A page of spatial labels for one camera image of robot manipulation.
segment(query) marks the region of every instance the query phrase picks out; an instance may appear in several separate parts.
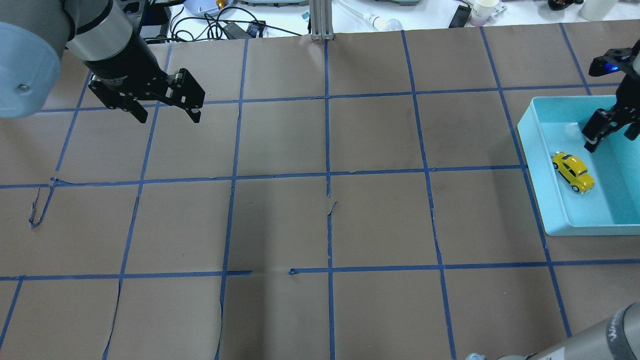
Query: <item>light bulb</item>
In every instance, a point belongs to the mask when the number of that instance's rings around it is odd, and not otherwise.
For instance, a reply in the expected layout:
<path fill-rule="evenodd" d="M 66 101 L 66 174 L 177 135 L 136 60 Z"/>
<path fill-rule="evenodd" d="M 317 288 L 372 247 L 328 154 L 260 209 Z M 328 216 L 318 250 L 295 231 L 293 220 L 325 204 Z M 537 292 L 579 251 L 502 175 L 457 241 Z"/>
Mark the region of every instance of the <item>light bulb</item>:
<path fill-rule="evenodd" d="M 385 27 L 382 29 L 382 31 L 397 31 L 397 30 L 402 30 L 402 24 L 395 19 L 387 20 Z"/>
<path fill-rule="evenodd" d="M 395 19 L 385 20 L 371 13 L 364 14 L 363 18 L 365 19 L 366 22 L 368 22 L 371 26 L 376 28 L 378 31 L 402 30 L 402 24 Z"/>

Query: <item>grid square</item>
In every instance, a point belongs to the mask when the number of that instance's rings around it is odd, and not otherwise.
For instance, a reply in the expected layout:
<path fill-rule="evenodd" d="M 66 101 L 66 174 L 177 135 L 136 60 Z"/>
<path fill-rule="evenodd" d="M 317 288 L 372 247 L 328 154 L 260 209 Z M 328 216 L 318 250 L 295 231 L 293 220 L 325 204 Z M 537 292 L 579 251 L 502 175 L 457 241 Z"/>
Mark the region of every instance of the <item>grid square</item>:
<path fill-rule="evenodd" d="M 566 338 L 547 267 L 446 270 L 445 276 L 458 356 L 526 356 Z"/>
<path fill-rule="evenodd" d="M 175 107 L 160 108 L 145 177 L 231 176 L 236 149 L 238 106 L 205 105 L 194 124 Z"/>
<path fill-rule="evenodd" d="M 48 183 L 74 114 L 37 113 L 0 119 L 0 184 Z"/>
<path fill-rule="evenodd" d="M 560 26 L 499 26 L 484 32 L 503 87 L 582 84 Z"/>
<path fill-rule="evenodd" d="M 326 267 L 325 177 L 236 183 L 230 270 Z"/>
<path fill-rule="evenodd" d="M 246 56 L 245 99 L 324 95 L 324 42 L 251 39 Z"/>
<path fill-rule="evenodd" d="M 337 359 L 450 359 L 437 271 L 333 275 Z"/>
<path fill-rule="evenodd" d="M 411 91 L 399 31 L 337 34 L 328 45 L 331 94 Z"/>
<path fill-rule="evenodd" d="M 204 101 L 238 100 L 244 41 L 202 41 L 173 44 L 169 74 L 189 70 L 205 91 Z"/>
<path fill-rule="evenodd" d="M 146 124 L 123 111 L 80 111 L 60 178 L 82 183 L 140 179 L 154 109 Z"/>
<path fill-rule="evenodd" d="M 411 96 L 332 99 L 332 171 L 422 168 Z"/>
<path fill-rule="evenodd" d="M 407 31 L 415 89 L 495 88 L 495 78 L 477 28 Z"/>
<path fill-rule="evenodd" d="M 238 175 L 325 172 L 324 101 L 244 104 Z"/>
<path fill-rule="evenodd" d="M 640 299 L 639 264 L 556 266 L 555 269 L 574 334 Z"/>
<path fill-rule="evenodd" d="M 71 51 L 62 52 L 60 77 L 42 106 L 45 110 L 75 109 L 89 69 Z"/>
<path fill-rule="evenodd" d="M 0 190 L 0 276 L 120 272 L 137 186 L 56 188 L 44 221 L 30 229 L 36 191 Z M 40 191 L 36 219 L 48 195 Z"/>
<path fill-rule="evenodd" d="M 445 264 L 545 261 L 520 170 L 431 174 Z"/>
<path fill-rule="evenodd" d="M 219 277 L 126 279 L 109 359 L 213 359 Z"/>
<path fill-rule="evenodd" d="M 418 96 L 429 167 L 518 164 L 498 92 Z"/>
<path fill-rule="evenodd" d="M 2 326 L 4 326 L 4 321 L 13 302 L 16 286 L 18 286 L 17 281 L 0 282 L 0 323 Z"/>
<path fill-rule="evenodd" d="M 111 331 L 118 281 L 26 281 L 0 359 L 101 359 Z"/>
<path fill-rule="evenodd" d="M 230 181 L 146 184 L 127 272 L 222 270 Z"/>
<path fill-rule="evenodd" d="M 169 45 L 167 45 L 167 44 L 149 44 L 148 46 L 149 46 L 149 49 L 151 50 L 151 53 L 156 57 L 156 60 L 158 61 L 158 66 L 160 66 L 160 69 L 164 69 L 164 65 L 166 64 L 166 55 L 167 55 L 167 52 L 169 51 Z M 156 103 L 155 101 L 140 101 L 140 104 L 155 104 L 155 103 Z M 104 107 L 104 104 L 102 103 L 102 101 L 100 101 L 100 99 L 98 99 L 93 94 L 91 89 L 87 89 L 84 92 L 82 105 L 80 105 L 80 107 L 81 108 L 103 108 L 103 109 L 106 109 Z"/>
<path fill-rule="evenodd" d="M 516 131 L 518 138 L 518 145 L 520 146 L 520 154 L 522 154 L 522 160 L 527 163 L 527 159 L 524 157 L 524 150 L 522 148 L 522 142 L 520 141 L 520 133 L 518 132 L 518 124 L 522 120 L 522 115 L 529 107 L 531 100 L 536 96 L 574 96 L 574 95 L 587 95 L 587 91 L 584 88 L 562 88 L 562 89 L 540 89 L 540 90 L 512 90 L 504 92 L 504 99 L 507 102 L 507 108 L 509 109 L 509 116 L 511 116 L 511 123 L 513 129 Z"/>
<path fill-rule="evenodd" d="M 609 49 L 632 47 L 638 40 L 638 20 L 576 22 L 564 24 L 566 36 L 571 42 L 580 69 L 589 84 L 619 83 L 624 73 L 594 78 L 589 76 L 593 58 L 604 55 Z"/>
<path fill-rule="evenodd" d="M 423 173 L 331 181 L 334 266 L 437 263 Z"/>
<path fill-rule="evenodd" d="M 329 358 L 326 274 L 227 279 L 220 359 Z"/>

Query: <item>yellow toy car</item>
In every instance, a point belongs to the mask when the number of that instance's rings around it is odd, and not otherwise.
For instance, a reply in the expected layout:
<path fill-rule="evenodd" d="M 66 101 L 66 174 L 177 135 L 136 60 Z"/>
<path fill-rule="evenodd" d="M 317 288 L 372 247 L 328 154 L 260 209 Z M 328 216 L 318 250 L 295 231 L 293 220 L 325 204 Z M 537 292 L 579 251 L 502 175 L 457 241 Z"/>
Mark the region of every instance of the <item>yellow toy car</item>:
<path fill-rule="evenodd" d="M 571 185 L 573 191 L 586 193 L 595 185 L 595 180 L 587 173 L 587 166 L 577 157 L 566 152 L 557 152 L 551 157 L 551 162 L 554 169 Z"/>

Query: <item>plastic bin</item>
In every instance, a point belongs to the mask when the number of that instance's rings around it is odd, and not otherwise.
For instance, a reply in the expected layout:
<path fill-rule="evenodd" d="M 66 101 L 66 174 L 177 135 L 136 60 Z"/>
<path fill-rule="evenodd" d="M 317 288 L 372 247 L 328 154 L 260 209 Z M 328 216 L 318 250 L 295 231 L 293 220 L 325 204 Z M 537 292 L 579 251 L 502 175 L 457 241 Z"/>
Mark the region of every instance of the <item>plastic bin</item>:
<path fill-rule="evenodd" d="M 611 96 L 535 97 L 518 132 L 533 181 L 540 215 L 549 235 L 640 234 L 640 140 L 609 135 L 591 154 L 580 132 L 597 108 L 609 109 Z M 576 155 L 596 185 L 580 194 L 554 170 L 557 151 Z"/>

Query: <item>blue light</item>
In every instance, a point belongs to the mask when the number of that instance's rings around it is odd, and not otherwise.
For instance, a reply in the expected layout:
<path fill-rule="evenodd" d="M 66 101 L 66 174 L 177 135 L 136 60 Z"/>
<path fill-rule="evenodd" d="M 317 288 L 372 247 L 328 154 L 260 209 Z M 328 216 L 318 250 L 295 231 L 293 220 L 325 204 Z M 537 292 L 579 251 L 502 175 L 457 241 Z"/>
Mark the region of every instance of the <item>blue light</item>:
<path fill-rule="evenodd" d="M 620 70 L 619 66 L 613 65 L 612 63 L 605 63 L 603 68 L 604 68 L 604 70 L 606 71 L 607 74 L 610 74 L 612 72 L 616 72 L 616 71 Z"/>

